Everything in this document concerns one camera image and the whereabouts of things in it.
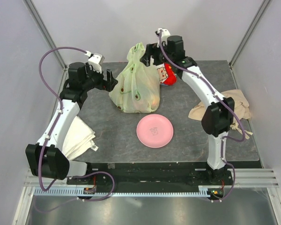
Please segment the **green avocado print plastic bag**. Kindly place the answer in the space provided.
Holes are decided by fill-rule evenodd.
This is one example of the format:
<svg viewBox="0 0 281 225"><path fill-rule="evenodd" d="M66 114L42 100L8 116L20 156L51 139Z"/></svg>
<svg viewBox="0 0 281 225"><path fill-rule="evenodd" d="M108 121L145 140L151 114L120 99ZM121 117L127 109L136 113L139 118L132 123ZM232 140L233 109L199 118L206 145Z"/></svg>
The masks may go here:
<svg viewBox="0 0 281 225"><path fill-rule="evenodd" d="M159 107L159 75L156 66L146 67L140 61L145 50L142 42L129 50L128 64L117 76L118 84L109 93L112 102L125 113L152 113Z"/></svg>

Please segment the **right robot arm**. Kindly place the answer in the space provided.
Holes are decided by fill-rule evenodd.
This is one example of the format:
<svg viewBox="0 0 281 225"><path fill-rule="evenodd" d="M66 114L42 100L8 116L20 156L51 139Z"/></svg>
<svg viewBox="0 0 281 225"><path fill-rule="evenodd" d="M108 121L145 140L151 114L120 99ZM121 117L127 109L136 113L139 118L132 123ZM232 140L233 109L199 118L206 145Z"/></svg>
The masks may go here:
<svg viewBox="0 0 281 225"><path fill-rule="evenodd" d="M219 93L202 74L197 62L186 56L181 36L169 36L161 44L146 45L140 61L147 67L168 63L173 72L188 84L202 101L206 110L201 125L208 135L209 144L205 179L209 184L217 184L222 179L222 172L226 170L224 137L228 135L233 122L233 98L226 98Z"/></svg>

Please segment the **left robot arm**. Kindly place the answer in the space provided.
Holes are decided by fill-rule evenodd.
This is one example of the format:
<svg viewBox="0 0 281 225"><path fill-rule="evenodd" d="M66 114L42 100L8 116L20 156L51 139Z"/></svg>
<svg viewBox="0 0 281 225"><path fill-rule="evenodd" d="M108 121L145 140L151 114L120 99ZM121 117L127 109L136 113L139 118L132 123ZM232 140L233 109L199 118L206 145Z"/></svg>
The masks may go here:
<svg viewBox="0 0 281 225"><path fill-rule="evenodd" d="M97 72L95 66L82 62L70 64L68 76L50 124L35 144L26 147L25 153L34 176L56 180L77 176L82 184L89 184L94 176L87 169L88 164L67 159L62 153L63 143L74 118L88 97L87 92L92 89L110 92L118 82L110 69L105 73Z"/></svg>

